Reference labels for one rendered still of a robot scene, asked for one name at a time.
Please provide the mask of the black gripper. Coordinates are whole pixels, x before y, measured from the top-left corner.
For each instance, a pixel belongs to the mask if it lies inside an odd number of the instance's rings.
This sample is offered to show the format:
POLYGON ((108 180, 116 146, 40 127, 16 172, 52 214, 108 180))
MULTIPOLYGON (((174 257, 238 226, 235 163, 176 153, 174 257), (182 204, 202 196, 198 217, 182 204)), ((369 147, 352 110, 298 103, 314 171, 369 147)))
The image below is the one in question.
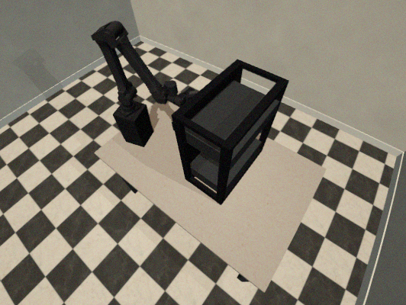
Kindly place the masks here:
POLYGON ((192 96, 187 94, 186 96, 184 96, 182 99, 178 96, 175 97, 175 105, 178 107, 181 107, 184 103, 187 102, 187 100, 189 100, 192 96), (180 100, 181 99, 181 100, 180 100), (180 100, 180 101, 179 101, 180 100))

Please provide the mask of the black metal rack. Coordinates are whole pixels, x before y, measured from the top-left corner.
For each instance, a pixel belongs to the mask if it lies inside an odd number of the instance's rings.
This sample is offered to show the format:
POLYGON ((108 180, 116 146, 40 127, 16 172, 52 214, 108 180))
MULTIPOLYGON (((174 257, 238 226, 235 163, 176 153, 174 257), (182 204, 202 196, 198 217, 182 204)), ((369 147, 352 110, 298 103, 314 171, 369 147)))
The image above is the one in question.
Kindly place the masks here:
POLYGON ((185 180, 222 205, 262 150, 287 85, 237 59, 175 111, 172 128, 185 180), (243 69, 276 84, 264 95, 240 83, 243 69))

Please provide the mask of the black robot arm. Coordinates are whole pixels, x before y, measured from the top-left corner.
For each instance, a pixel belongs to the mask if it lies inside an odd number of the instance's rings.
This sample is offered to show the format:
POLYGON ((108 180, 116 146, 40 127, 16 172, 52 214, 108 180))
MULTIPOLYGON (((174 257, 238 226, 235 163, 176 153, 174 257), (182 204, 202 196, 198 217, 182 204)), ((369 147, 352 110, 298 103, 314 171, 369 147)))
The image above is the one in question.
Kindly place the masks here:
POLYGON ((144 61, 140 58, 137 51, 133 48, 127 35, 128 32, 120 21, 111 21, 100 27, 93 35, 91 35, 92 39, 99 45, 117 84, 118 100, 121 102, 121 107, 118 108, 120 113, 125 117, 128 117, 135 111, 138 111, 140 105, 133 100, 137 97, 137 89, 132 85, 132 82, 128 82, 115 47, 129 62, 131 67, 149 89, 153 99, 159 104, 166 104, 167 101, 175 104, 174 100, 176 96, 182 98, 186 94, 190 94, 191 96, 196 94, 196 91, 193 88, 188 88, 183 93, 181 92, 178 94, 176 81, 173 80, 165 81, 162 86, 153 76, 144 61))

